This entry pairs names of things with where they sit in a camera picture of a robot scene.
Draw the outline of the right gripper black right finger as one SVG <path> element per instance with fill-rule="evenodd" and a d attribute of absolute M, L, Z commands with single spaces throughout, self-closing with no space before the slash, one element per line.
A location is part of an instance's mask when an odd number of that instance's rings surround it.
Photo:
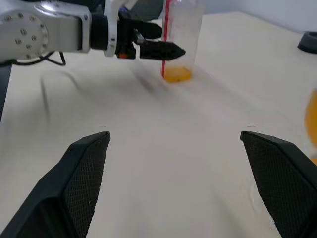
<path fill-rule="evenodd" d="M 317 166 L 293 143 L 242 131 L 259 195 L 282 238 L 317 238 Z"/>

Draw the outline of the clear bottle with orange drink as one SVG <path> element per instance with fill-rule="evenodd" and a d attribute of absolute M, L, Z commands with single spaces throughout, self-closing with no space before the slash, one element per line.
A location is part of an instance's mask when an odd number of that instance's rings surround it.
<path fill-rule="evenodd" d="M 192 78 L 203 15 L 204 6 L 199 0 L 164 0 L 162 40 L 186 51 L 177 59 L 162 62 L 165 81 L 177 83 Z"/>

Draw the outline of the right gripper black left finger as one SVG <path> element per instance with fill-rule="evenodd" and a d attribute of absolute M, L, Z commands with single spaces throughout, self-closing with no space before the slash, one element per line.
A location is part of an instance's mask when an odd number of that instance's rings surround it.
<path fill-rule="evenodd" d="M 107 131 L 72 143 L 37 182 L 0 238 L 86 238 L 109 143 Z"/>

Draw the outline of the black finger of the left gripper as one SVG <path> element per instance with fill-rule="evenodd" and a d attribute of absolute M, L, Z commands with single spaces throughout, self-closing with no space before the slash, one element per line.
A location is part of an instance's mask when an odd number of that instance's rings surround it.
<path fill-rule="evenodd" d="M 145 39 L 155 40 L 161 38 L 162 27 L 152 22 L 141 22 L 138 25 L 138 31 Z"/>
<path fill-rule="evenodd" d="M 140 45 L 140 58 L 147 60 L 175 60 L 186 51 L 173 42 L 148 41 Z"/>

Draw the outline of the black round tape roll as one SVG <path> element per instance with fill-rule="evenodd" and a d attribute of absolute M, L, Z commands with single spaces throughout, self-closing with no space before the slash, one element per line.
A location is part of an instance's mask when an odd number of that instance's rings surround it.
<path fill-rule="evenodd" d="M 297 48 L 301 51 L 317 55 L 317 32 L 305 32 Z"/>

